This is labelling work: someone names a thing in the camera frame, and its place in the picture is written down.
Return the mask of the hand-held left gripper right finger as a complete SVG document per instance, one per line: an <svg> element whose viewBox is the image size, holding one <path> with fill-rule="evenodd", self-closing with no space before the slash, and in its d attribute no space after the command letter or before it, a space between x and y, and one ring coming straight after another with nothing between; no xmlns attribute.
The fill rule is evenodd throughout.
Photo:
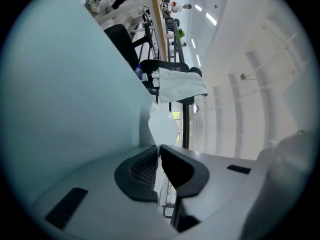
<svg viewBox="0 0 320 240"><path fill-rule="evenodd" d="M240 240L265 178L265 152L256 160L161 146L162 168L178 201L170 240Z"/></svg>

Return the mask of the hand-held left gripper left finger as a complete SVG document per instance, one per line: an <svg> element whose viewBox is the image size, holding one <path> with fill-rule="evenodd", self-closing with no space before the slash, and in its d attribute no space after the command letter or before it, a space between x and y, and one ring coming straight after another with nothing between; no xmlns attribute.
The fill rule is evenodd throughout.
<svg viewBox="0 0 320 240"><path fill-rule="evenodd" d="M152 186L133 179L130 166L120 173L128 187L142 188L153 200L134 200L117 185L117 168L143 162L157 171L156 146L133 148L92 160L44 191L33 203L36 221L53 240L169 240L178 231L158 210Z"/></svg>

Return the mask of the black railing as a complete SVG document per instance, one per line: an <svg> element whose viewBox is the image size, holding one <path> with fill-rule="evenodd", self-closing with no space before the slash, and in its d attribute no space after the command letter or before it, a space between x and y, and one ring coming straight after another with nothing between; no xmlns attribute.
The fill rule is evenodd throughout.
<svg viewBox="0 0 320 240"><path fill-rule="evenodd" d="M174 34L173 42L173 55L171 55L170 51L168 51L167 58L170 61L174 59L174 62L177 62L177 58L179 63L182 64L175 69L181 72L189 72L189 66L185 63L185 58L182 50L181 40L179 38L178 31L178 20L173 19L172 17L165 19L166 32L172 31ZM189 149L190 144L190 111L189 106L194 103L193 97L188 97L178 101L178 103L182 104L182 148Z"/></svg>

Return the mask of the window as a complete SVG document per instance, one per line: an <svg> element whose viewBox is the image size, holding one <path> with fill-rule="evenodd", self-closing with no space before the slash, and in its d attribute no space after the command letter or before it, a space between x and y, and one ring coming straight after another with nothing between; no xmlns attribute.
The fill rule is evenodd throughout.
<svg viewBox="0 0 320 240"><path fill-rule="evenodd" d="M172 117L174 118L174 121L176 123L176 130L177 130L177 136L176 136L176 143L181 142L181 134L180 134L180 128L181 128L181 112L180 111L172 111L171 112Z"/></svg>

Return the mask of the white cloth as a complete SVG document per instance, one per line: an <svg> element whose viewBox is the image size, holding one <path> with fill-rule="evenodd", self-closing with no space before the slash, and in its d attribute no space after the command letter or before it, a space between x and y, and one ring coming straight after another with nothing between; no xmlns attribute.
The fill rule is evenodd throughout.
<svg viewBox="0 0 320 240"><path fill-rule="evenodd" d="M182 72L158 68L151 74L152 84L158 88L161 103L178 102L195 96L206 96L207 87L197 68Z"/></svg>

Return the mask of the black office chair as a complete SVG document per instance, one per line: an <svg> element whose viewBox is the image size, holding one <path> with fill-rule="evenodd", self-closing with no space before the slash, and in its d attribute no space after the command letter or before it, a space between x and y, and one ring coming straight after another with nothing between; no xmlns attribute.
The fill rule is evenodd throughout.
<svg viewBox="0 0 320 240"><path fill-rule="evenodd" d="M140 46L141 43L132 42L129 33L122 24L108 27L104 30L104 33L108 36L122 57L128 62L131 69L134 70L139 64L139 58L135 48Z"/></svg>
<svg viewBox="0 0 320 240"><path fill-rule="evenodd" d="M147 60L143 60L140 63L140 65L141 65L141 70L143 72L143 75L142 75L143 79L141 80L141 82L143 83L143 85L151 95L158 96L159 98L159 89L153 86L151 74L155 72L158 68L165 68L172 71L179 71L175 68L177 68L178 66L182 66L182 63L147 59ZM189 68L189 72L193 72L194 68L197 68L197 67Z"/></svg>

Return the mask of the wooden desk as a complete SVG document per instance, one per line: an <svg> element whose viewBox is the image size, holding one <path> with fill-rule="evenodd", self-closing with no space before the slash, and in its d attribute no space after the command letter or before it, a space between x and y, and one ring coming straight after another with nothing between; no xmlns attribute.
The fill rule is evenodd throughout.
<svg viewBox="0 0 320 240"><path fill-rule="evenodd" d="M166 38L166 23L161 8L161 0L152 1L152 22L154 25L155 36L158 45L160 59L168 62L168 47Z"/></svg>

